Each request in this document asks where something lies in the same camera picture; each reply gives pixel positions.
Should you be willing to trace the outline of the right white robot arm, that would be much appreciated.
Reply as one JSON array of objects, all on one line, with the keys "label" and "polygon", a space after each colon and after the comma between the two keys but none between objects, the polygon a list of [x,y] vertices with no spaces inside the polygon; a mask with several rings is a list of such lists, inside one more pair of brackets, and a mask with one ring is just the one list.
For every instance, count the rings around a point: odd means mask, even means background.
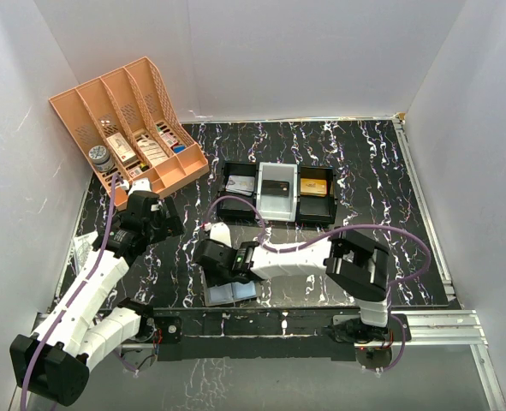
[{"label": "right white robot arm", "polygon": [[250,288],[276,277],[325,276],[354,298],[355,340],[378,340],[390,331],[387,264],[389,249],[354,229],[335,230],[316,241],[271,245],[245,241],[231,246],[229,227],[216,223],[193,254],[203,271],[210,304],[228,304],[233,286]]}]

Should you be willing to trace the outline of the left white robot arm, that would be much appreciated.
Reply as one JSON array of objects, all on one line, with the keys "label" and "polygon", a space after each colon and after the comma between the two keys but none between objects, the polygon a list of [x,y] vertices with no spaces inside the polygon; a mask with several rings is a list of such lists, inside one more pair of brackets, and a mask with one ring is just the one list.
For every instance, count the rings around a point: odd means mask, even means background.
[{"label": "left white robot arm", "polygon": [[100,321],[95,318],[137,258],[182,231],[173,201],[161,200],[148,178],[130,184],[125,209],[109,208],[104,230],[66,294],[30,335],[17,335],[9,347],[21,409],[31,393],[72,405],[105,357],[129,338],[144,342],[153,336],[151,307],[130,298]]}]

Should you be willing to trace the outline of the grey leather card holder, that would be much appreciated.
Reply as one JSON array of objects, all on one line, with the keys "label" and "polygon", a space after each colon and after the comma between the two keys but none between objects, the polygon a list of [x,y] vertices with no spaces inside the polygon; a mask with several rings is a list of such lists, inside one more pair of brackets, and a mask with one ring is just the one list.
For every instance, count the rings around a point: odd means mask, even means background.
[{"label": "grey leather card holder", "polygon": [[204,302],[207,307],[234,304],[239,301],[256,299],[259,296],[259,286],[255,282],[227,283],[215,286],[207,283],[205,275],[202,275],[201,279]]}]

